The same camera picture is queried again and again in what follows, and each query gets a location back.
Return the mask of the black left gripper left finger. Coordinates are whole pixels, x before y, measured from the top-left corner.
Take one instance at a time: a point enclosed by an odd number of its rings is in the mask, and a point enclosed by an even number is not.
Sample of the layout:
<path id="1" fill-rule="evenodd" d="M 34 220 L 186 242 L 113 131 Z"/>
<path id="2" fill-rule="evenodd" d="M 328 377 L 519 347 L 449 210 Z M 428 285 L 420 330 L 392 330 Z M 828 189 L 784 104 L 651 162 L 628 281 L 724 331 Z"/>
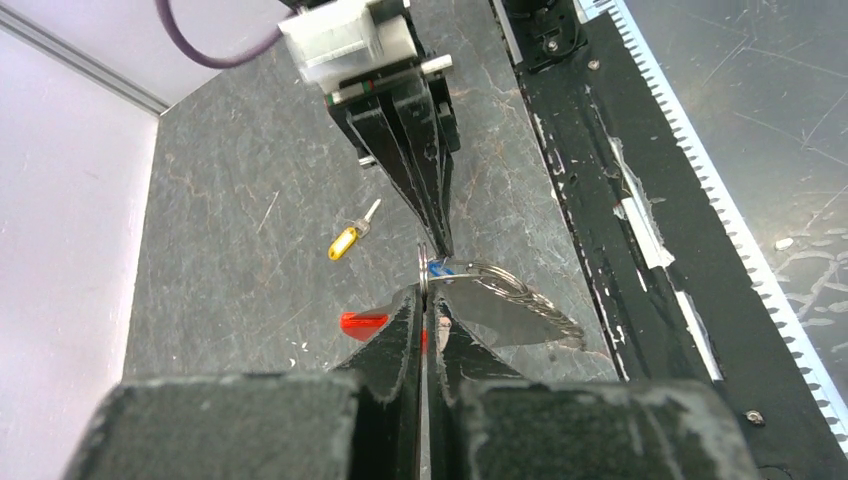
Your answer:
<path id="1" fill-rule="evenodd" d="M 422 296 L 327 371 L 159 377 L 113 388 L 68 479 L 415 479 Z"/>

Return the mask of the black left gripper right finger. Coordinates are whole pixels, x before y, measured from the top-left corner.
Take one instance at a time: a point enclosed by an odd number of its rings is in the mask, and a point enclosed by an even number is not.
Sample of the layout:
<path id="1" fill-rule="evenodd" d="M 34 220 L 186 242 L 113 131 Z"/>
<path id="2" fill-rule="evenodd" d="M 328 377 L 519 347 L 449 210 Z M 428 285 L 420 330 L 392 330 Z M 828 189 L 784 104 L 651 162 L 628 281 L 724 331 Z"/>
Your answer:
<path id="1" fill-rule="evenodd" d="M 426 303 L 435 479 L 755 479 L 730 410 L 694 381 L 544 383 L 503 362 L 443 292 Z"/>

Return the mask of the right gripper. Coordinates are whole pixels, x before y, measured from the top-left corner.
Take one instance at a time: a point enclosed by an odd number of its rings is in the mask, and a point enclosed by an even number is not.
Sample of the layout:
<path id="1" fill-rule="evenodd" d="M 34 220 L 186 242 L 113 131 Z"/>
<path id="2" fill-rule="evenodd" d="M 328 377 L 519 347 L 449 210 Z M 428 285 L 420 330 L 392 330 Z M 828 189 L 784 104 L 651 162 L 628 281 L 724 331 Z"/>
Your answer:
<path id="1" fill-rule="evenodd" d="M 326 96 L 328 112 L 359 155 L 380 166 L 421 221 L 439 258 L 454 255 L 447 169 L 460 149 L 445 72 L 449 55 L 427 53 L 407 1 L 362 1 L 379 55 Z"/>

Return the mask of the red key tag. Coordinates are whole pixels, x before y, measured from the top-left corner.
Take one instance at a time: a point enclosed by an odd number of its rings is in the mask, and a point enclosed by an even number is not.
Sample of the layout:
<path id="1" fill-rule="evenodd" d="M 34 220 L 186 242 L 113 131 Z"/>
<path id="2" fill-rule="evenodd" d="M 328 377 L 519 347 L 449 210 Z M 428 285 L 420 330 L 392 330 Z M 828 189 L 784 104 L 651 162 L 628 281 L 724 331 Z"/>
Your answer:
<path id="1" fill-rule="evenodd" d="M 382 344 L 393 345 L 403 355 L 425 356 L 428 351 L 427 330 L 417 328 L 414 318 L 405 312 L 382 309 L 345 312 L 339 317 L 339 327 L 345 335 L 362 343 L 374 343 L 377 337 Z"/>

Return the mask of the silver key on yellow tag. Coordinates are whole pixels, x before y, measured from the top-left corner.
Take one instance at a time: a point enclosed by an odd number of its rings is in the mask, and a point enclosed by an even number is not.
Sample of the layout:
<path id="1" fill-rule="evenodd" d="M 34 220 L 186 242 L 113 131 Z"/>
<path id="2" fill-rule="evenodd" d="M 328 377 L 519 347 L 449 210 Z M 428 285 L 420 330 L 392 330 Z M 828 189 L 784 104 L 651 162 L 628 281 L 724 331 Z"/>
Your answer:
<path id="1" fill-rule="evenodd" d="M 360 219 L 357 219 L 353 222 L 353 228 L 359 238 L 364 238 L 370 232 L 372 219 L 376 211 L 378 210 L 381 202 L 382 200 L 380 198 L 376 199 L 369 207 L 367 212 Z"/>

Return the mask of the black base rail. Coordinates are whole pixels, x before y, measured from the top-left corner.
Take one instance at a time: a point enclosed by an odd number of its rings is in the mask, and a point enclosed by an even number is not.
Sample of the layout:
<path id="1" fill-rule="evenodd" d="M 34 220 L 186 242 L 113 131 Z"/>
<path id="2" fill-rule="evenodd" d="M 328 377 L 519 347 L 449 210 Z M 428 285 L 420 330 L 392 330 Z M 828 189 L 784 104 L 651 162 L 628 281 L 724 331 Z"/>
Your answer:
<path id="1" fill-rule="evenodd" d="M 843 479 L 847 455 L 753 289 L 611 15 L 493 5 L 618 376 L 713 390 L 759 479 Z"/>

